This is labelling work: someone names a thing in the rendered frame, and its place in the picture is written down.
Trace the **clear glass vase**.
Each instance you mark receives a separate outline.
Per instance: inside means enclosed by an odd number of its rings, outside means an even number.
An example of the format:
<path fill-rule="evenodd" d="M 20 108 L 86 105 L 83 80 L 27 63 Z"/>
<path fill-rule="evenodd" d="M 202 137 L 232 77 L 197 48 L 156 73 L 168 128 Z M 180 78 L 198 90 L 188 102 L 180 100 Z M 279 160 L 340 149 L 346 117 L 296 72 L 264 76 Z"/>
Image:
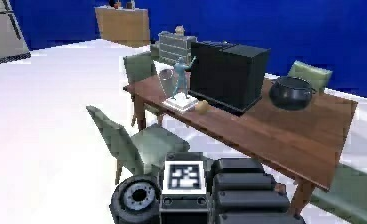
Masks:
<path fill-rule="evenodd" d="M 158 74 L 158 78 L 165 96 L 167 98 L 171 97 L 176 86 L 176 78 L 174 70 L 162 69 Z"/>

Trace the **blue figure statue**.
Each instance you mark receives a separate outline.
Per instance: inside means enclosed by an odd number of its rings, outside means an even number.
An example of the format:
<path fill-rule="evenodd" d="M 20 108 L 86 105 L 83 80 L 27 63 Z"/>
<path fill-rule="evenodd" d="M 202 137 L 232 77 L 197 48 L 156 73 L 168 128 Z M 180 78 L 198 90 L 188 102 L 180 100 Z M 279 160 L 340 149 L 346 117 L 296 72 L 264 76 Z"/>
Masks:
<path fill-rule="evenodd" d="M 180 57 L 174 65 L 174 72 L 178 75 L 173 90 L 172 96 L 167 98 L 163 104 L 175 109 L 179 112 L 186 112 L 192 109 L 197 103 L 198 99 L 188 94 L 188 80 L 186 71 L 190 70 L 196 57 L 193 57 L 189 64 L 186 64 L 185 59 Z"/>

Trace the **brown wooden table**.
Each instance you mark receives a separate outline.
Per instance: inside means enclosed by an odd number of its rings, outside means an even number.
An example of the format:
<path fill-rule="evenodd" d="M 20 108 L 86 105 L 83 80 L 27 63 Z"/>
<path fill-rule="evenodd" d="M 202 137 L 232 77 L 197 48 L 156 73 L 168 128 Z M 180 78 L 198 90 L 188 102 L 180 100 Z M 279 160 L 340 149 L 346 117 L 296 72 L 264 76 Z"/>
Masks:
<path fill-rule="evenodd" d="M 156 76 L 124 90 L 134 98 L 140 130 L 146 127 L 144 106 L 149 104 L 296 180 L 289 212 L 300 214 L 314 189 L 330 189 L 357 103 L 322 93 L 314 95 L 304 110 L 284 111 L 271 104 L 270 87 L 271 81 L 266 79 L 262 99 L 241 116 L 215 107 L 204 114 L 176 112 L 163 105 L 166 96 Z"/>

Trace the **black box appliance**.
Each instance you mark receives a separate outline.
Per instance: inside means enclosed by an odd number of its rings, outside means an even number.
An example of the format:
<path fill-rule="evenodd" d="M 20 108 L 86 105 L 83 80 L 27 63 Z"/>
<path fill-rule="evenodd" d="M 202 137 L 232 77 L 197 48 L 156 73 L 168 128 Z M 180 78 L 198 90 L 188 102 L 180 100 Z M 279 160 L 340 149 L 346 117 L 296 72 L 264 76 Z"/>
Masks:
<path fill-rule="evenodd" d="M 196 57 L 189 93 L 236 116 L 261 98 L 270 49 L 203 41 L 191 44 Z"/>

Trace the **black round pot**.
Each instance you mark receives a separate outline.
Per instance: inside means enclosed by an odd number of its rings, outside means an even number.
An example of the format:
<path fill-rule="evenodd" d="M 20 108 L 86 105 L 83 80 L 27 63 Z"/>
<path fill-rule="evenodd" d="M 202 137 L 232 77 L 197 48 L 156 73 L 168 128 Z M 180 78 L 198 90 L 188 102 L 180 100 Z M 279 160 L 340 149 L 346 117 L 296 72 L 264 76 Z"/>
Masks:
<path fill-rule="evenodd" d="M 316 90 L 301 78 L 282 76 L 271 81 L 269 98 L 277 108 L 287 111 L 305 109 L 311 102 Z"/>

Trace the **green chair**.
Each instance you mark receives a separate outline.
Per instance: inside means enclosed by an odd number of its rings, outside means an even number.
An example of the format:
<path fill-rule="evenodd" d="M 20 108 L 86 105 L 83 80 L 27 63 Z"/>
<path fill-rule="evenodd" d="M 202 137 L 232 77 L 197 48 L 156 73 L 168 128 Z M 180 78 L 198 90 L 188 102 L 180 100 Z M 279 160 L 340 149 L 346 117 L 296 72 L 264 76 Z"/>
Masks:
<path fill-rule="evenodd" d="M 315 189 L 310 203 L 351 224 L 367 224 L 367 173 L 339 164 L 330 190 Z"/>
<path fill-rule="evenodd" d="M 156 173 L 168 153 L 187 152 L 189 143 L 159 124 L 152 124 L 130 136 L 126 128 L 111 120 L 99 108 L 86 110 L 98 128 L 110 154 L 116 159 L 115 183 L 120 182 L 122 168 L 133 175 Z"/>
<path fill-rule="evenodd" d="M 301 61 L 296 60 L 289 72 L 288 76 L 297 77 L 308 81 L 311 87 L 319 94 L 322 94 L 327 87 L 333 72 L 331 70 L 315 67 Z"/>
<path fill-rule="evenodd" d="M 157 74 L 154 61 L 151 57 L 151 51 L 126 56 L 123 58 L 123 62 L 129 84 L 147 79 Z M 154 114 L 157 117 L 158 124 L 162 126 L 163 113 L 148 104 L 145 104 L 145 109 Z M 132 116 L 131 126 L 135 125 L 136 120 L 137 116 L 134 113 Z"/>

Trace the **tan wooden cupboard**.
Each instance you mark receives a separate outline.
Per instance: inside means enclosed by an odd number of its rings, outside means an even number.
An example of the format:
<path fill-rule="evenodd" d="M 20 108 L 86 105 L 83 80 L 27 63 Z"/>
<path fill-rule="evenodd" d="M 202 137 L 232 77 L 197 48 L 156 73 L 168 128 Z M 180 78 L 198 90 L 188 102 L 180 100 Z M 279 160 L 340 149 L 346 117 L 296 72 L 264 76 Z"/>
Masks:
<path fill-rule="evenodd" d="M 104 40 L 138 48 L 150 44 L 150 26 L 147 9 L 96 7 L 100 36 Z"/>

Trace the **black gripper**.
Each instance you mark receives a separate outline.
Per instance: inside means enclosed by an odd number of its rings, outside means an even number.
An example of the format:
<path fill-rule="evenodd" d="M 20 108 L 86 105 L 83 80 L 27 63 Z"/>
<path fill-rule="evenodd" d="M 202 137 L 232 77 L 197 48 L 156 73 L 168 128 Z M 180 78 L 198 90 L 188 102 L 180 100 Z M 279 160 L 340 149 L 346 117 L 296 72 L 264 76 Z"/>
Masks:
<path fill-rule="evenodd" d="M 150 175 L 137 175 L 120 183 L 109 209 L 114 224 L 159 224 L 160 188 Z"/>

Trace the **tan round potato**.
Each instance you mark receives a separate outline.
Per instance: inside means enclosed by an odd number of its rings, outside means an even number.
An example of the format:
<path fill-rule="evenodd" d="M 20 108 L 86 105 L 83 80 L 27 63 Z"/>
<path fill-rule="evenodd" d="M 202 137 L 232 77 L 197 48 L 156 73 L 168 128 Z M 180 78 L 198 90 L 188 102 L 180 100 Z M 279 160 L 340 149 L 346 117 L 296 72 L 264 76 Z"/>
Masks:
<path fill-rule="evenodd" d="M 208 109 L 209 109 L 209 104 L 207 101 L 200 101 L 195 106 L 195 111 L 198 112 L 199 114 L 206 113 Z"/>

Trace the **grey chest of drawers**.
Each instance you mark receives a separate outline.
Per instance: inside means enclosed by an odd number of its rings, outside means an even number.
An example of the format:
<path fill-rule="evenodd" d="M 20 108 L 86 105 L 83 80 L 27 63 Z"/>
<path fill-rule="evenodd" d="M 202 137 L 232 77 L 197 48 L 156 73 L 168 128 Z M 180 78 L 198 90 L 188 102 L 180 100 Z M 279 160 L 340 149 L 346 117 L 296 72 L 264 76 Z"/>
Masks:
<path fill-rule="evenodd" d="M 195 36 L 177 35 L 162 31 L 159 36 L 159 56 L 168 64 L 175 64 L 182 57 L 186 64 L 191 61 L 191 44 L 197 41 Z"/>

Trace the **grey fridge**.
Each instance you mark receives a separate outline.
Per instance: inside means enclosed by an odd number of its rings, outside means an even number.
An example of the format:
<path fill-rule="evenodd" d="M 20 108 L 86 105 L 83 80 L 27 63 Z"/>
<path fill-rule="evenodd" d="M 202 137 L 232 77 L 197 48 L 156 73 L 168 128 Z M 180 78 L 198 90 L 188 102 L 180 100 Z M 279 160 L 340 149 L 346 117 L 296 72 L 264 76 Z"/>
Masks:
<path fill-rule="evenodd" d="M 10 1 L 0 0 L 0 64 L 30 56 Z"/>

